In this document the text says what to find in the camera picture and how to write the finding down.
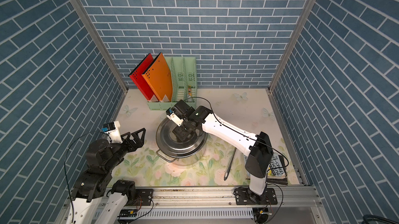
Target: blue brick wall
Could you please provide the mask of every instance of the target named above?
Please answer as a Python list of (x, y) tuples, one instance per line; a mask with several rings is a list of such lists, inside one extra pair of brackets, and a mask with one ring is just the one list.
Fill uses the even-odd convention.
[(0, 70), (0, 223), (53, 222), (122, 91), (68, 0), (0, 0)]
[(129, 87), (147, 53), (197, 57), (202, 87), (267, 87), (305, 0), (81, 0)]
[(399, 219), (399, 0), (317, 0), (275, 90), (332, 223)]

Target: red file folder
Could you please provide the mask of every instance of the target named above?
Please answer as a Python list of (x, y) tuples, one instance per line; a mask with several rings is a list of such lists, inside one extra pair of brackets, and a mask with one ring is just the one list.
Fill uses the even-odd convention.
[(141, 62), (136, 66), (136, 68), (129, 74), (137, 88), (143, 93), (144, 97), (150, 102), (158, 102), (157, 97), (152, 91), (151, 87), (148, 85), (147, 81), (141, 75), (153, 62), (152, 55), (149, 53)]

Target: stainless steel pot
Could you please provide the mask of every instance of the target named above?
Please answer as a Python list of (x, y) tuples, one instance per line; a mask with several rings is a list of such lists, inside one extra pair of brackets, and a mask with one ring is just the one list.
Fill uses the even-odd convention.
[(167, 162), (173, 162), (179, 166), (189, 166), (200, 160), (206, 150), (207, 133), (200, 136), (193, 134), (187, 141), (178, 140), (172, 133), (176, 124), (165, 118), (156, 131), (156, 154)]

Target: floral tablecloth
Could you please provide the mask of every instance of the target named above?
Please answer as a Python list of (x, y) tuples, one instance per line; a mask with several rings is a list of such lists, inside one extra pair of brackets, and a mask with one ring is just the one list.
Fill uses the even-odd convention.
[[(199, 89), (198, 96), (208, 99), (218, 116), (237, 127), (254, 133), (267, 133), (272, 146), (290, 160), (264, 89)], [(198, 100), (199, 105), (209, 107), (202, 99)], [(198, 161), (191, 166), (177, 166), (158, 157), (155, 154), (158, 150), (155, 133), (165, 117), (163, 111), (149, 110), (146, 99), (138, 89), (128, 91), (117, 117), (121, 124), (120, 131), (134, 132), (144, 127), (145, 142), (142, 148), (128, 153), (124, 161), (112, 171), (109, 187), (119, 179), (132, 180), (138, 187), (249, 184), (244, 158), (238, 150), (230, 175), (226, 181), (223, 180), (234, 147), (214, 135), (208, 134), (204, 155), (196, 157)], [(289, 184), (299, 183), (291, 164), (287, 167), (287, 174)]]

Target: orange wire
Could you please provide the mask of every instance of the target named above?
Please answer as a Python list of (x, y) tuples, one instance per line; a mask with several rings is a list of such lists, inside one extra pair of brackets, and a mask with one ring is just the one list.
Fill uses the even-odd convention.
[(140, 209), (141, 209), (141, 196), (139, 196), (140, 197), (140, 208), (137, 210), (137, 211), (139, 211)]
[(273, 209), (272, 209), (272, 203), (271, 203), (271, 201), (269, 201), (269, 203), (270, 203), (270, 210), (272, 210), (272, 214), (273, 214)]

